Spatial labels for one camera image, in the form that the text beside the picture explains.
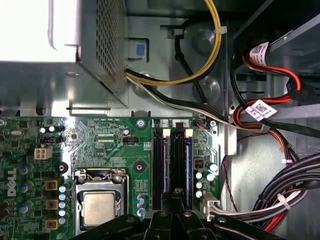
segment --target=dell logo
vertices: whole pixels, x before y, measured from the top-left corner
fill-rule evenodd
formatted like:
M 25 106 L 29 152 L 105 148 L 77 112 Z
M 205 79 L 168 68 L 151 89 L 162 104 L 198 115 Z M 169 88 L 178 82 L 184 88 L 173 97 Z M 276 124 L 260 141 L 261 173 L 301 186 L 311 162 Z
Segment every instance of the dell logo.
M 8 197 L 15 197 L 17 195 L 16 191 L 16 180 L 17 180 L 17 169 L 14 168 L 12 171 L 8 171 Z

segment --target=computer motherboard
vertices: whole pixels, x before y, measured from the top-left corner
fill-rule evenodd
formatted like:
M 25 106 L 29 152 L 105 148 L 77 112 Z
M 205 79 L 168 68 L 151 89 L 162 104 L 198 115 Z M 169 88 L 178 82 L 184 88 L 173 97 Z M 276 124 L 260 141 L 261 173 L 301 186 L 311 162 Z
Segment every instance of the computer motherboard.
M 0 239 L 70 239 L 179 188 L 201 211 L 220 198 L 217 137 L 194 118 L 2 117 Z

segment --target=cpu socket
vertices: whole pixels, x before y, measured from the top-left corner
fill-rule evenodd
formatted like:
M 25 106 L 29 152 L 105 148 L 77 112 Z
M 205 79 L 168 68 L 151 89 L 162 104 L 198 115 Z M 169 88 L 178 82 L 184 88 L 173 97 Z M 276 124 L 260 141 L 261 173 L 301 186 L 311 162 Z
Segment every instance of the cpu socket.
M 129 175 L 125 169 L 78 168 L 72 179 L 75 235 L 129 212 Z

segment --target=metal mesh grille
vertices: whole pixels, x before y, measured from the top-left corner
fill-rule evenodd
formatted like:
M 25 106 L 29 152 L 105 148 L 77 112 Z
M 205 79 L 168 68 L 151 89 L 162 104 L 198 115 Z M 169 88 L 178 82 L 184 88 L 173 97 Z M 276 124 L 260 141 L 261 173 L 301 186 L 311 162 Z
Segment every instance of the metal mesh grille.
M 96 0 L 96 59 L 114 83 L 123 82 L 125 7 L 122 0 Z

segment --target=barcode label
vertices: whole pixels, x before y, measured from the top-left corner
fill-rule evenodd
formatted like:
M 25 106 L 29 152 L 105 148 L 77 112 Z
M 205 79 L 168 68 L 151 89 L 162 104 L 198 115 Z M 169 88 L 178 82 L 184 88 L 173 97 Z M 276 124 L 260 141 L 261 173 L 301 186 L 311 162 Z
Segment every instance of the barcode label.
M 252 106 L 261 116 L 265 119 L 271 117 L 273 114 L 277 112 L 273 107 L 269 106 L 262 100 L 257 100 Z
M 245 111 L 251 116 L 253 117 L 255 120 L 257 120 L 258 122 L 260 122 L 262 119 L 264 119 L 263 116 L 261 116 L 255 109 L 253 109 L 252 107 L 248 106 Z
M 252 106 L 249 106 L 245 111 L 260 122 L 262 119 L 267 119 L 277 112 L 273 107 L 269 106 L 262 100 L 257 100 Z
M 260 45 L 251 49 L 249 56 L 251 60 L 253 60 L 258 65 L 266 66 L 266 52 L 268 48 L 269 42 L 261 43 Z

